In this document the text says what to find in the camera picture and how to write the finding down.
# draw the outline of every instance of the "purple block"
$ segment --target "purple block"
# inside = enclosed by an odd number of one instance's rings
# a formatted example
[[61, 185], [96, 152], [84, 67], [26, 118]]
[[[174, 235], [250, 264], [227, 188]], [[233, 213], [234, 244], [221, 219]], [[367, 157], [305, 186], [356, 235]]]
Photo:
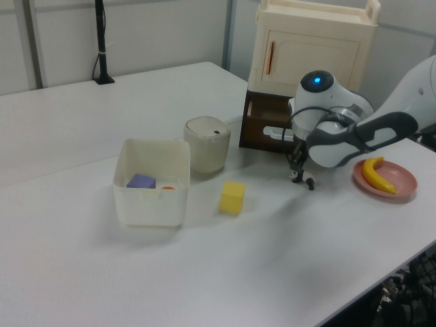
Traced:
[[130, 182], [128, 182], [127, 187], [133, 187], [136, 189], [155, 189], [156, 178], [136, 174]]

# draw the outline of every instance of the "white wall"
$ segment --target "white wall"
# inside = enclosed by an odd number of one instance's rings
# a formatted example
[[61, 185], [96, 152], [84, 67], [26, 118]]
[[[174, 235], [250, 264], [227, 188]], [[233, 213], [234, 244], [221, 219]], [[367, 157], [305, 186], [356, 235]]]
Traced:
[[[378, 108], [413, 66], [436, 54], [436, 1], [379, 0], [380, 24], [360, 92]], [[364, 8], [367, 0], [310, 2]], [[260, 0], [234, 0], [228, 69], [248, 80]]]
[[31, 57], [26, 55], [27, 32], [18, 24], [21, 18], [22, 7], [16, 7], [14, 0], [0, 1], [0, 95], [36, 87]]
[[[94, 0], [34, 0], [45, 87], [90, 80], [98, 53]], [[201, 61], [222, 64], [228, 0], [104, 0], [108, 73]]]

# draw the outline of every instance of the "pink plate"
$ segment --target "pink plate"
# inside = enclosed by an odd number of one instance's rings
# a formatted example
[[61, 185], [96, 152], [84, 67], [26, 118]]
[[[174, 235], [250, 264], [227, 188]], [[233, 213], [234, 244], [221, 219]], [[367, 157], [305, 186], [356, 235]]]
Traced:
[[359, 161], [354, 166], [354, 178], [357, 183], [362, 187], [370, 191], [371, 193], [377, 194], [379, 196], [384, 196], [386, 198], [404, 198], [413, 194], [413, 192], [418, 187], [418, 182], [414, 175], [406, 170], [405, 168], [398, 166], [397, 164], [389, 161], [381, 161], [375, 166], [377, 173], [386, 179], [388, 182], [395, 186], [397, 191], [396, 194], [380, 191], [372, 187], [362, 174], [362, 166], [364, 160]]

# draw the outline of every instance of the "black stand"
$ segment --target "black stand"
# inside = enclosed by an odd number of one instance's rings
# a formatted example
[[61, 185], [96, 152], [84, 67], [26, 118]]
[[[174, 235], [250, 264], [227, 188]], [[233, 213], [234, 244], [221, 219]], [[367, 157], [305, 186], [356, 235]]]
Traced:
[[98, 39], [98, 57], [100, 61], [100, 76], [96, 78], [97, 84], [115, 83], [114, 79], [108, 75], [108, 66], [106, 65], [106, 44], [104, 32], [106, 29], [106, 17], [104, 14], [103, 0], [95, 0], [95, 17], [97, 19], [97, 39]]

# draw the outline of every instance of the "banana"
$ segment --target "banana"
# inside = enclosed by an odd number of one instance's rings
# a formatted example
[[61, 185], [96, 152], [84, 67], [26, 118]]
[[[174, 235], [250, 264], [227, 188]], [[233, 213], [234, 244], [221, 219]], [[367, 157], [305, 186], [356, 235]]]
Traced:
[[374, 188], [388, 193], [396, 194], [395, 186], [381, 177], [374, 169], [375, 164], [384, 160], [384, 157], [369, 158], [364, 161], [362, 167], [363, 177]]

